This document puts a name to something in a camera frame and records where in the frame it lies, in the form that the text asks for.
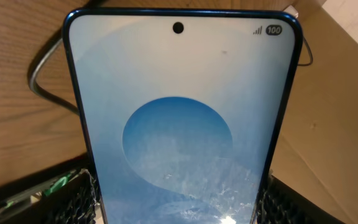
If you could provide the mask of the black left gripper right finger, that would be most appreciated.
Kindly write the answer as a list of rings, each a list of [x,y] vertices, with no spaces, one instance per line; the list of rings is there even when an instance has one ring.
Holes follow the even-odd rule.
[[[262,187],[255,216],[257,224],[343,224],[272,175]]]

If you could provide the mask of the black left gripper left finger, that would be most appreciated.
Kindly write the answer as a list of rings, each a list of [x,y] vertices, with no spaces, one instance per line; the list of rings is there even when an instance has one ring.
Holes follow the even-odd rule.
[[[49,189],[8,201],[0,208],[0,223],[92,224],[97,204],[95,180],[82,169],[62,177]]]

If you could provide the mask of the blue Galaxy smartphone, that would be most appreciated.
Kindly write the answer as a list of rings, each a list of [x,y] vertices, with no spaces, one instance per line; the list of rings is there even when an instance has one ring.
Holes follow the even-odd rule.
[[[253,223],[303,45],[283,11],[76,9],[62,40],[105,223]]]

